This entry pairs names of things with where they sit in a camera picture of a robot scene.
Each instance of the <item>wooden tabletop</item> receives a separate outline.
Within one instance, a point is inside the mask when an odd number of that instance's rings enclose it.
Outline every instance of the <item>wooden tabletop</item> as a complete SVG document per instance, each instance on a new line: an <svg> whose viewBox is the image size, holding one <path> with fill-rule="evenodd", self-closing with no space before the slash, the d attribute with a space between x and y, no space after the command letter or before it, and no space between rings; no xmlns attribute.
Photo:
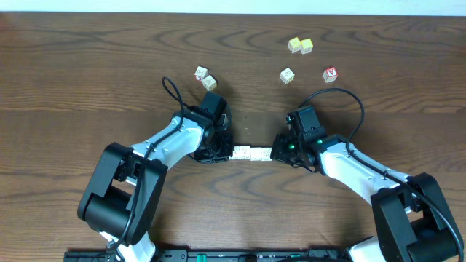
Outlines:
<svg viewBox="0 0 466 262"><path fill-rule="evenodd" d="M291 54L293 37L312 53ZM218 80L240 145L271 146L309 94L343 87L366 121L355 145L392 169L428 172L466 234L466 18L317 15L0 15L0 261L60 261L106 241L76 209L104 148L167 126L172 78L198 104L197 66ZM335 66L338 79L323 81ZM289 67L295 79L284 85ZM358 105L312 101L348 136ZM374 235L371 207L345 185L279 162L197 164L167 174L150 236L191 248L351 245Z"/></svg>

